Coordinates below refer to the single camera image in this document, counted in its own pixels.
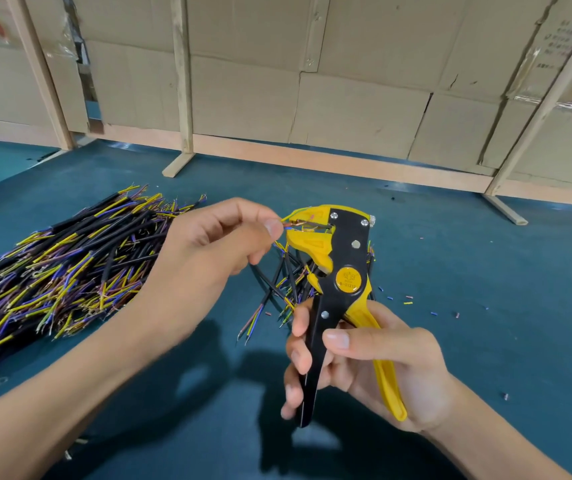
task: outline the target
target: forearm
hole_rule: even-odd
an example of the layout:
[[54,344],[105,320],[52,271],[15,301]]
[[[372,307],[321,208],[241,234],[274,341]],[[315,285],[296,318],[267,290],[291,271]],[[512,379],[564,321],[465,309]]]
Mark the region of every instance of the forearm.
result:
[[426,436],[475,480],[567,480],[572,476],[539,451],[468,387],[449,419]]
[[0,478],[34,478],[99,406],[154,357],[124,309],[66,355],[0,398]]

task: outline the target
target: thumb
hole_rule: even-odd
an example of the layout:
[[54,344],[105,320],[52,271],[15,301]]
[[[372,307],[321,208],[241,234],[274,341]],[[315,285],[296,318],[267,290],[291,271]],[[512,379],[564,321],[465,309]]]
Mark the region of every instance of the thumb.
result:
[[220,263],[227,269],[234,269],[238,263],[258,251],[265,251],[283,232],[279,219],[266,222],[248,222],[211,244],[218,254]]
[[358,360],[392,360],[421,367],[442,356],[433,334],[423,328],[334,328],[324,331],[323,340],[335,355]]

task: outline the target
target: bundle of cables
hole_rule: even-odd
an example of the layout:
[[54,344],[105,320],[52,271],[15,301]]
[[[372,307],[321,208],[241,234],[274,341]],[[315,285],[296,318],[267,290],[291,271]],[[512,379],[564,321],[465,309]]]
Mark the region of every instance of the bundle of cables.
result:
[[[245,344],[248,343],[259,321],[259,317],[265,312],[269,301],[272,301],[277,309],[282,308],[277,318],[280,322],[279,327],[281,328],[285,324],[290,323],[295,307],[317,293],[310,281],[306,278],[307,275],[314,274],[318,278],[325,276],[311,258],[303,257],[298,250],[295,250],[293,253],[289,249],[288,244],[283,246],[279,242],[275,242],[273,246],[281,256],[279,266],[277,266],[277,269],[274,271],[272,279],[268,279],[259,266],[251,266],[252,272],[257,277],[259,284],[265,289],[265,294],[254,314],[250,317],[250,320],[246,322],[242,330],[240,330],[239,335],[237,335],[237,342],[243,337],[243,334],[245,334]],[[374,262],[375,250],[369,241],[366,260],[369,276]],[[284,305],[280,305],[277,299],[281,300]],[[374,292],[370,293],[369,299],[376,300]]]
[[173,217],[191,205],[132,186],[34,232],[0,256],[0,361],[47,334],[73,335],[133,298]]

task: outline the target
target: wire stripper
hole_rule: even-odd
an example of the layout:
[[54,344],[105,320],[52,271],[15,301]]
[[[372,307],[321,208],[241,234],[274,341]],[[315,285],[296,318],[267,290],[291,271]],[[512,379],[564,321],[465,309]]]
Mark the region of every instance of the wire stripper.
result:
[[[375,218],[343,205],[319,205],[298,209],[283,219],[288,244],[307,253],[326,275],[308,274],[317,290],[310,311],[306,346],[313,363],[300,376],[304,401],[298,409],[299,427],[305,428],[313,416],[317,383],[322,371],[326,347],[322,333],[336,328],[342,319],[355,327],[380,328],[366,305],[372,291],[367,273],[369,230]],[[406,408],[395,379],[395,366],[387,360],[374,360],[379,391],[395,419],[407,417]]]

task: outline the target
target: hand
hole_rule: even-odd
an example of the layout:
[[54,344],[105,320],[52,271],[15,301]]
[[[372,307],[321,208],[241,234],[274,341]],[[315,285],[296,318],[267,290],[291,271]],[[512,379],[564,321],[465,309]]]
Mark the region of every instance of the hand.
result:
[[240,198],[175,217],[146,283],[123,311],[134,310],[139,322],[146,317],[161,354],[192,333],[228,277],[257,264],[282,232],[275,212]]
[[[303,401],[304,393],[298,374],[306,374],[312,356],[306,348],[309,299],[294,312],[292,334],[286,352],[292,364],[284,374],[286,403],[281,416],[290,419]],[[368,302],[381,329],[351,328],[345,322],[340,328],[324,331],[328,349],[319,388],[335,386],[348,392],[371,411],[404,431],[426,431],[439,426],[450,414],[458,396],[458,382],[446,369],[437,340],[423,328],[410,328],[386,306]],[[397,421],[388,411],[379,394],[373,359],[395,363],[397,383],[408,410],[408,418]]]

